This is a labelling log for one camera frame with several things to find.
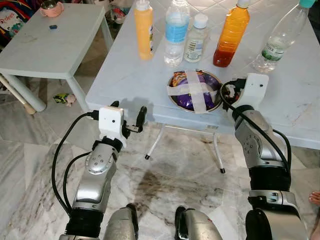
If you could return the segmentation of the white tape strip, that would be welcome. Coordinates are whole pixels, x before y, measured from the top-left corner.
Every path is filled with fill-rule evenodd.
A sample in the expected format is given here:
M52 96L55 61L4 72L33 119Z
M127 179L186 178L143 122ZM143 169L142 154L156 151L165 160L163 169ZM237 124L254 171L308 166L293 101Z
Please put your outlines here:
M221 88L221 84L208 84L206 82L199 83L185 83L179 86L168 86L167 94L169 96L180 96L185 94L205 94L205 93L213 93Z
M208 93L206 83L203 87L203 82L200 81L198 73L195 70L186 70L185 74L193 110L195 114L205 114L207 112L207 106L204 93Z

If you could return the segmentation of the large white plastic table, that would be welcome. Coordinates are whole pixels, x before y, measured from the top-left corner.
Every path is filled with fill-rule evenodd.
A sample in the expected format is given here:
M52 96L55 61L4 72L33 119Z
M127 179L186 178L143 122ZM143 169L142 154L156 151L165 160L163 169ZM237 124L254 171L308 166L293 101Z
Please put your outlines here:
M126 16L93 84L86 95L87 106L97 110L114 101L125 110L128 119L147 107L147 120L192 130L217 127L231 134L233 124L223 110L195 114L178 108L167 95L166 86L174 69L164 62L165 16L172 0L150 0L153 8L154 53L148 61L140 59L133 14ZM192 16L208 16L209 41L203 59L182 62L178 71L201 69L221 82L253 73L252 63L265 44L271 29L298 0L251 0L250 21L229 66L212 63L226 14L237 0L188 0ZM320 46L310 22L306 22L294 44L285 51L269 82L263 101L257 107L270 125L281 131L292 146L320 148Z

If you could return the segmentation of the small colourful toy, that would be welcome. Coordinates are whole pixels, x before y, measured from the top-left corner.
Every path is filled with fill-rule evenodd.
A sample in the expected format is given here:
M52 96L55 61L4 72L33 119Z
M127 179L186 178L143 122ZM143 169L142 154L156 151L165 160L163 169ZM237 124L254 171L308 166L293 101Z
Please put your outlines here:
M74 94L70 93L59 93L53 96L55 103L64 104L66 106L71 106L77 101L77 98Z

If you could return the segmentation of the amber drink bottle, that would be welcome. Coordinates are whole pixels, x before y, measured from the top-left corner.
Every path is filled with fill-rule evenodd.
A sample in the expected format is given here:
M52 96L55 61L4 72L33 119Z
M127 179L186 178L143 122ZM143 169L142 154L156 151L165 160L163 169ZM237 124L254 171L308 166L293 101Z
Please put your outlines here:
M226 15L212 60L214 66L227 67L233 60L250 22L249 6L250 0L238 0L236 7L233 7Z

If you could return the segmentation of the small clear white-capped bottle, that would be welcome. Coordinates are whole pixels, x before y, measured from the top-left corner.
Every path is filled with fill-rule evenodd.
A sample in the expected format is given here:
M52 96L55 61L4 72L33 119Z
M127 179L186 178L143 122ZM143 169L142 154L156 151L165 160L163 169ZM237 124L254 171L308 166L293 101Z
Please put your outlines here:
M183 59L189 63L196 63L202 59L204 46L208 38L208 16L203 13L198 13L194 17L192 28L190 28Z

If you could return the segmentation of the green label clear bottle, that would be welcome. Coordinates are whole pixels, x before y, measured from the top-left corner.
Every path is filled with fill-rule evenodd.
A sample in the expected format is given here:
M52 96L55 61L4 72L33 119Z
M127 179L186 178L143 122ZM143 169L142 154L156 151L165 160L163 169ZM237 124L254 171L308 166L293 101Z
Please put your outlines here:
M276 65L300 36L308 21L311 7L317 0L299 0L267 35L266 42L259 55L253 61L254 70L267 74L275 70Z

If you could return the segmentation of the opaque orange juice bottle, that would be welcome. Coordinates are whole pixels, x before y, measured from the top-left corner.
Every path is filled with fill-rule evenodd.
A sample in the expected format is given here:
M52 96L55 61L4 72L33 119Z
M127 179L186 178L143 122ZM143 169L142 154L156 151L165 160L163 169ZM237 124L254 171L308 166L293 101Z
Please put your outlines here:
M137 36L138 55L142 60L153 57L153 8L150 0L135 0L135 32Z

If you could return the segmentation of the blue label water bottle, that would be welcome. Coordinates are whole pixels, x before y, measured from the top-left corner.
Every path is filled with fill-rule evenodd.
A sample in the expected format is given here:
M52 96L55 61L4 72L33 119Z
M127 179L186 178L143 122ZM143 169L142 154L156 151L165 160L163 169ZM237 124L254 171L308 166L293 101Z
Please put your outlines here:
M185 41L190 25L190 7L188 0L172 0L165 16L164 62L177 67L183 60Z

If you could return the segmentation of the small white plastic table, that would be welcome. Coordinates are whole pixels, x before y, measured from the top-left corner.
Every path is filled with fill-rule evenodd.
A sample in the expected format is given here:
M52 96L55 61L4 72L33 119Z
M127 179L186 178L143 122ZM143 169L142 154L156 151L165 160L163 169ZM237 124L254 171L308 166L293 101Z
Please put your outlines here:
M105 7L96 4L65 3L57 17L34 14L0 52L0 74L19 94L19 101L35 111L46 103L18 79L66 80L81 109L88 112L86 93L74 78L78 66L91 46L98 29L102 30L106 48L114 43L105 18ZM57 30L50 30L57 25Z

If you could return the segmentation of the silver left robot leg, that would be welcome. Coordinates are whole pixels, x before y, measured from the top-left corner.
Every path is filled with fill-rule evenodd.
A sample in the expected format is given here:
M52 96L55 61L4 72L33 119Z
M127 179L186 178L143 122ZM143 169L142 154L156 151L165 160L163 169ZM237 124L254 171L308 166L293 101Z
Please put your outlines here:
M103 240L138 240L138 229L137 209L129 203L112 213Z

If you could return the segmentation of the silver robot leg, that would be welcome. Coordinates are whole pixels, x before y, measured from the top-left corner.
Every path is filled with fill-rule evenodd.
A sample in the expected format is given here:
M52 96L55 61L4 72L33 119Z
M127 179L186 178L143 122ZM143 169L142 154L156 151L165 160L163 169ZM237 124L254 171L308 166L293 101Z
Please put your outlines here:
M194 208L178 206L174 214L175 240L223 240L211 219Z
M129 203L112 213L103 240L138 240L138 229L137 209Z

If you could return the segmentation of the pink mug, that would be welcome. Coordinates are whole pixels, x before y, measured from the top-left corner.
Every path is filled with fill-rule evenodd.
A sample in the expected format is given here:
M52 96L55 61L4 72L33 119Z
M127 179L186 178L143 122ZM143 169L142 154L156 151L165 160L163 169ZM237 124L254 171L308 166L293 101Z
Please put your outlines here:
M64 5L58 0L43 0L39 12L48 18L57 18L64 11Z

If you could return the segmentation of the silver right robot leg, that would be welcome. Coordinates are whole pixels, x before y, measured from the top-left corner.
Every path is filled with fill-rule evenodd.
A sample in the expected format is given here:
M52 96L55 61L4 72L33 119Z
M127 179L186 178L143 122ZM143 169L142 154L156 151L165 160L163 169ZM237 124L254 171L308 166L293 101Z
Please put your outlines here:
M211 219L194 208L178 206L174 214L175 240L223 240Z

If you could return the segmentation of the person bare foot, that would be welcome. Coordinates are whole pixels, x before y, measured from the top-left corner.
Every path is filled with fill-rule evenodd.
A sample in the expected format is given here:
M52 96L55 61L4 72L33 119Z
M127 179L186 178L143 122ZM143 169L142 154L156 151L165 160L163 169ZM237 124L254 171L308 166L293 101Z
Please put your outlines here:
M313 205L319 206L320 205L320 192L314 191L308 195L308 200Z

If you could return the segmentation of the colourful backpack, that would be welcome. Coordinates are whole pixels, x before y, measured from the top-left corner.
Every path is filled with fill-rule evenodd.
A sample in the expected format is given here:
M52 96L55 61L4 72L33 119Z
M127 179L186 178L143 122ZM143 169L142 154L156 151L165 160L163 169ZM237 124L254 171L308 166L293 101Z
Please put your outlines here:
M0 46L6 47L39 11L43 0L0 0Z

